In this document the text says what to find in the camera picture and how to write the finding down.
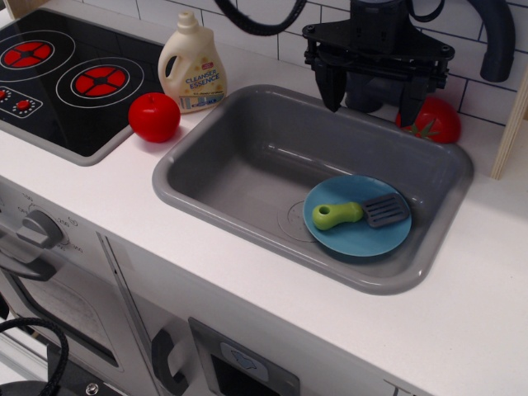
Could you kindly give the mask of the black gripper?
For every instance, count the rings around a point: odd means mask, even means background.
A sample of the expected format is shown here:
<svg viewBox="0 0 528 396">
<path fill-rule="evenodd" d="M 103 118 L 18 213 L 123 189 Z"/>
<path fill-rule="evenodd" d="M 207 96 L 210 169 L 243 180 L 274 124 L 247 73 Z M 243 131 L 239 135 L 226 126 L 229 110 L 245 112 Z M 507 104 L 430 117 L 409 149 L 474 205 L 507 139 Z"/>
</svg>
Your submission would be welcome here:
<svg viewBox="0 0 528 396">
<path fill-rule="evenodd" d="M 444 88 L 455 50 L 419 31 L 414 21 L 436 19 L 445 3 L 419 15 L 413 1 L 352 1 L 344 21 L 307 25 L 305 63 L 315 72 L 323 104 L 341 107 L 347 74 L 398 81 L 400 125 L 413 125 L 430 90 Z"/>
</svg>

